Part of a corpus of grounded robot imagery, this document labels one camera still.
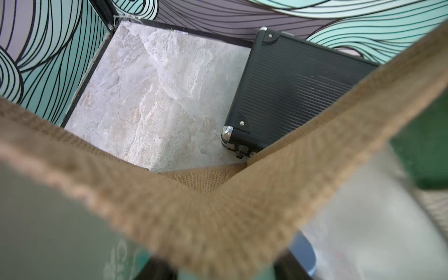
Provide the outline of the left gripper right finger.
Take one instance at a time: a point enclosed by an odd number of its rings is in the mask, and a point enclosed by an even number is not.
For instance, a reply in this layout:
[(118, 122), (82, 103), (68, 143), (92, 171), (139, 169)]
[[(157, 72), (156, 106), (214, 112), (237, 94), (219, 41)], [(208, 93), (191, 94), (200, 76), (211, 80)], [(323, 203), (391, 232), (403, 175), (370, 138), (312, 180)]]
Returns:
[(281, 254), (274, 263), (274, 273), (276, 280), (312, 279), (289, 250)]

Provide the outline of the blue hourglass thirty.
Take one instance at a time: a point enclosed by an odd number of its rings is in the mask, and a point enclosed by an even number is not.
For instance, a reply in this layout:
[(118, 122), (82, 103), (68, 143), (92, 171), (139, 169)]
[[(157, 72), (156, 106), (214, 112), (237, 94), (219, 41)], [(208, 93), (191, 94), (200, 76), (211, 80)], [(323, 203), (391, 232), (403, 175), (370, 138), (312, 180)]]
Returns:
[(298, 263), (312, 277), (317, 268), (317, 257), (313, 246), (302, 232), (295, 235), (289, 249)]

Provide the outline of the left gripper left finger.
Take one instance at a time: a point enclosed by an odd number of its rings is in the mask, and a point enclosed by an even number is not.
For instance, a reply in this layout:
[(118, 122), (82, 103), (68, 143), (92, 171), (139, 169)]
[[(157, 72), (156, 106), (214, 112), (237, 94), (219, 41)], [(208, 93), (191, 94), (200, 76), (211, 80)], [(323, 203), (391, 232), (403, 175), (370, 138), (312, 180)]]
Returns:
[(167, 261), (151, 257), (134, 280), (177, 280), (177, 270)]

